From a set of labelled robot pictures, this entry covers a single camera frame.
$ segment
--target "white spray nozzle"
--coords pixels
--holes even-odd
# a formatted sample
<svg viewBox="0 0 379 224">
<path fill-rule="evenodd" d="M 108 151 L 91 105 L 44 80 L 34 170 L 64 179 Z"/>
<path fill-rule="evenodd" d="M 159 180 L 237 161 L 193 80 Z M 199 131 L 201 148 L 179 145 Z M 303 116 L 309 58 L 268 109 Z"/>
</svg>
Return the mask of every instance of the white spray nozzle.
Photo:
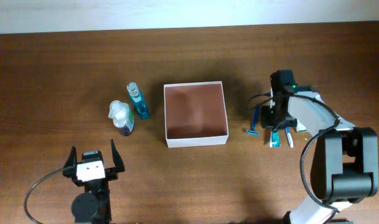
<svg viewBox="0 0 379 224">
<path fill-rule="evenodd" d="M 114 100 L 110 103 L 109 106 L 109 118 L 114 118 L 117 112 L 121 111 L 123 109 L 122 102 L 118 100 Z"/>
</svg>

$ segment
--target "clear bottle cap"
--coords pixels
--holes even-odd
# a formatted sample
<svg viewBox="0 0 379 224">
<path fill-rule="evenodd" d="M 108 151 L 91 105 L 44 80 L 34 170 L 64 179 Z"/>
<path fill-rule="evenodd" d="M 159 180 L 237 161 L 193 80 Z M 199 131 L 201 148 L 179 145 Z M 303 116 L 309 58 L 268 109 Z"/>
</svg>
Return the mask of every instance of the clear bottle cap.
<svg viewBox="0 0 379 224">
<path fill-rule="evenodd" d="M 118 100 L 114 100 L 113 102 L 110 103 L 110 106 L 109 106 L 109 118 L 114 118 L 115 115 L 121 111 L 121 110 L 125 110 L 122 102 L 118 101 Z"/>
<path fill-rule="evenodd" d="M 132 97 L 137 97 L 139 95 L 139 88 L 137 83 L 130 83 L 127 85 L 128 94 Z"/>
</svg>

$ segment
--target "wood grain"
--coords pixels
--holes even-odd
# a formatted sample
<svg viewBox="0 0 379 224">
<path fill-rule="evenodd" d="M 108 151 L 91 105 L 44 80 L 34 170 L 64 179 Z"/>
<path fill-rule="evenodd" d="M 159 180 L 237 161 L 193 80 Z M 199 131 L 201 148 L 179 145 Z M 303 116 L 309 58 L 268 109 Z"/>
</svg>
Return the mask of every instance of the wood grain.
<svg viewBox="0 0 379 224">
<path fill-rule="evenodd" d="M 268 133 L 243 134 L 247 99 L 291 68 L 339 115 L 379 135 L 379 22 L 0 35 L 0 223 L 30 223 L 23 199 L 59 169 L 72 145 L 101 150 L 110 139 L 126 172 L 110 183 L 116 223 L 264 223 L 306 196 L 295 148 L 270 149 Z M 224 146 L 168 149 L 163 84 L 222 81 L 230 137 Z M 151 118 L 124 138 L 108 119 L 113 100 L 129 102 L 136 82 Z M 312 153 L 307 159 L 307 170 Z M 29 210 L 44 223 L 73 223 L 83 189 L 61 175 L 35 190 Z M 379 223 L 379 192 L 337 218 Z"/>
</svg>

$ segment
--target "white box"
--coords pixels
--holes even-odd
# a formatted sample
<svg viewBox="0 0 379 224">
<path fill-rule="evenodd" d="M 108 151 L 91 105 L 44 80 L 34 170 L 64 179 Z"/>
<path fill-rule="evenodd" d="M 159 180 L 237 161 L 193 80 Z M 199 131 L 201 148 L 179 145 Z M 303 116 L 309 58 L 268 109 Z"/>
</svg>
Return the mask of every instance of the white box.
<svg viewBox="0 0 379 224">
<path fill-rule="evenodd" d="M 222 82 L 164 85 L 164 125 L 169 148 L 225 144 L 229 133 Z"/>
</svg>

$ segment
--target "mouthwash bottle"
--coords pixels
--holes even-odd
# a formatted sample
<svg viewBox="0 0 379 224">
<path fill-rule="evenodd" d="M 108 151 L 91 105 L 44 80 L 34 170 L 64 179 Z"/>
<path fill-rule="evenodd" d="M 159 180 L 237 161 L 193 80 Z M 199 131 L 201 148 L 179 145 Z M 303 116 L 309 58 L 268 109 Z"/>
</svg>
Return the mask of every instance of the mouthwash bottle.
<svg viewBox="0 0 379 224">
<path fill-rule="evenodd" d="M 113 124 L 119 129 L 123 136 L 129 136 L 134 129 L 135 118 L 127 103 L 114 100 L 110 103 L 109 118 L 113 119 Z"/>
<path fill-rule="evenodd" d="M 149 118 L 149 110 L 146 106 L 144 95 L 141 90 L 139 90 L 136 83 L 130 83 L 127 86 L 129 97 L 134 104 L 135 111 L 141 119 Z"/>
</svg>

